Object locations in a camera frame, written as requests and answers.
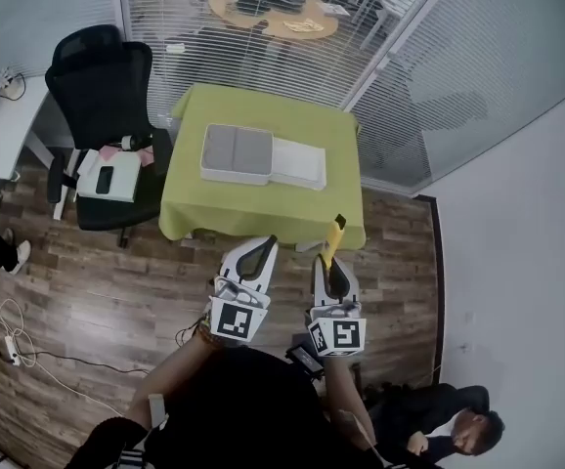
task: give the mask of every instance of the white box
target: white box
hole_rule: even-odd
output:
[[[78,178],[76,192],[86,198],[109,199],[115,201],[135,201],[135,190],[139,179],[139,171],[142,162],[139,155],[132,151],[119,151],[109,160],[104,161],[99,154],[90,165],[86,163],[89,170]],[[109,192],[97,194],[98,176],[102,167],[113,167],[113,175],[110,179]]]
[[[326,187],[326,150],[279,139],[266,130],[210,124],[202,143],[200,177],[255,186],[272,181],[320,191]]]
[[[318,356],[349,356],[365,349],[366,325],[364,318],[317,318],[308,328]]]
[[[210,124],[206,127],[200,177],[265,186],[272,176],[272,139],[266,130]]]
[[[321,191],[326,187],[326,150],[274,138],[272,177],[275,183]]]

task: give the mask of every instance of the chair armrest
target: chair armrest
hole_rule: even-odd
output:
[[[48,203],[54,204],[61,201],[62,186],[76,188],[76,180],[65,173],[65,156],[57,153],[48,171]]]
[[[156,175],[167,174],[169,160],[172,157],[172,140],[165,129],[152,129],[152,153],[154,154],[154,171]]]

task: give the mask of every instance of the black device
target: black device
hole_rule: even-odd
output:
[[[320,380],[324,376],[324,367],[318,361],[315,347],[311,342],[300,342],[287,349],[284,356],[299,366],[311,378],[311,381]]]
[[[113,167],[101,167],[96,185],[96,194],[109,194],[110,180],[113,177]]]
[[[123,151],[139,151],[152,145],[152,134],[124,136],[119,141],[109,143],[107,146],[120,148]]]

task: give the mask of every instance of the white sneaker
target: white sneaker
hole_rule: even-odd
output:
[[[30,241],[25,240],[18,245],[18,263],[11,271],[12,275],[16,275],[20,271],[28,257],[30,257]]]

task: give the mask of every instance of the wooden floor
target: wooden floor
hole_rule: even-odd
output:
[[[176,331],[196,320],[222,254],[238,240],[198,232],[195,239],[170,242],[152,221],[138,227],[129,248],[120,250],[115,233],[79,230],[71,204],[63,221],[53,221],[46,177],[45,169],[25,166],[22,178],[4,190],[0,232],[12,227],[18,240],[30,240],[32,254],[16,277],[0,270],[0,303],[8,297],[20,303],[38,351],[152,368],[176,349]],[[369,319],[360,357],[364,384],[427,383],[437,334],[429,206],[364,192],[364,209],[366,247],[339,254],[359,279]],[[270,314],[254,347],[282,357],[291,334],[303,330],[314,255],[281,249],[270,285]],[[6,315],[17,322],[12,311]],[[2,329],[0,350],[6,352]],[[66,385],[120,411],[141,378],[45,355],[40,361]],[[110,414],[37,366],[0,361],[0,447],[33,469],[63,467]]]

